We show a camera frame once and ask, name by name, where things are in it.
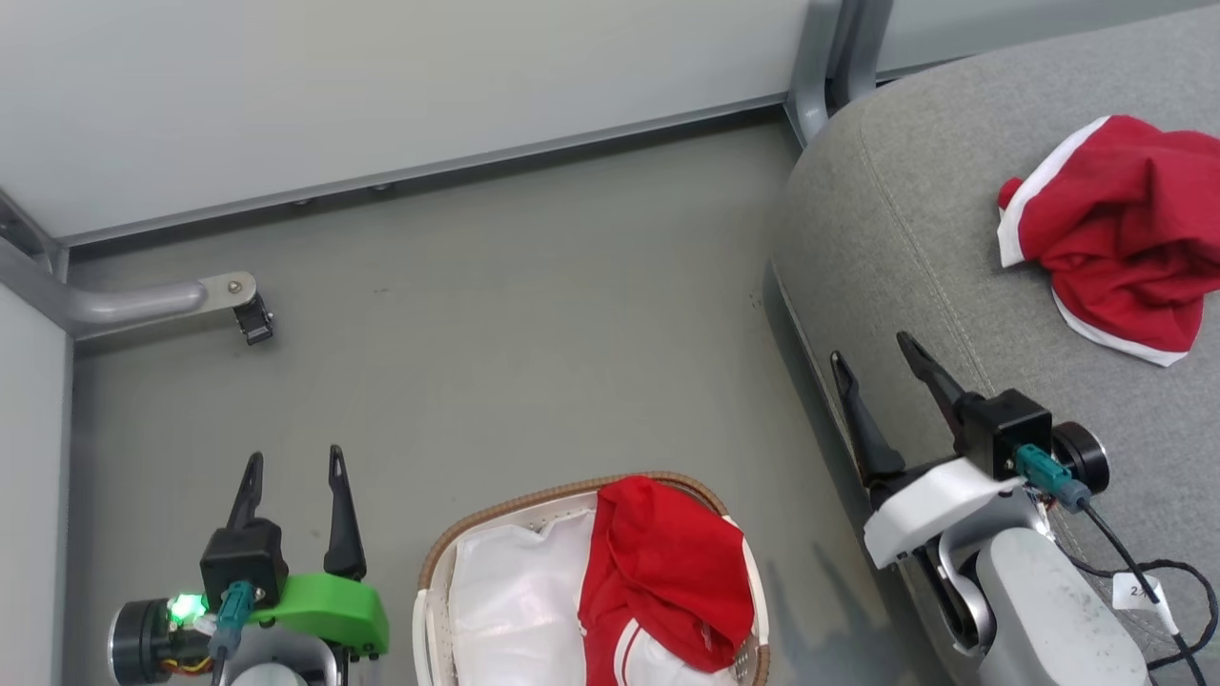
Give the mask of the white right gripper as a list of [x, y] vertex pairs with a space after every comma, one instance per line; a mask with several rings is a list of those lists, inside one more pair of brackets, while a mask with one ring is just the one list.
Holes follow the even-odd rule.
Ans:
[[[906, 365], [928, 387], [952, 430], [953, 448], [967, 449], [963, 409], [975, 402], [975, 392], [964, 391], [910, 332], [897, 332], [895, 339]], [[845, 356], [833, 352], [830, 365], [859, 478], [866, 488], [884, 486], [905, 474], [905, 460], [867, 409]], [[993, 478], [967, 457], [952, 457], [878, 505], [864, 526], [864, 543], [877, 569], [924, 551], [933, 585], [946, 590], [963, 612], [987, 612], [985, 591], [963, 575], [960, 566], [986, 541], [1009, 529], [1028, 529], [1052, 538], [1048, 500], [1053, 497], [1020, 476]]]

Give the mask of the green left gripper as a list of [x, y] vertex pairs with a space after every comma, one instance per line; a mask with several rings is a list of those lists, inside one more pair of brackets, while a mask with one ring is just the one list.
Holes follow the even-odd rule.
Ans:
[[[360, 660], [388, 655], [390, 625], [378, 591], [361, 583], [367, 560], [346, 461], [329, 447], [332, 494], [325, 572], [292, 575], [278, 601], [242, 581], [218, 599], [161, 596], [126, 603], [109, 630], [117, 685], [361, 685]], [[228, 530], [253, 525], [264, 492], [264, 454], [249, 457]]]

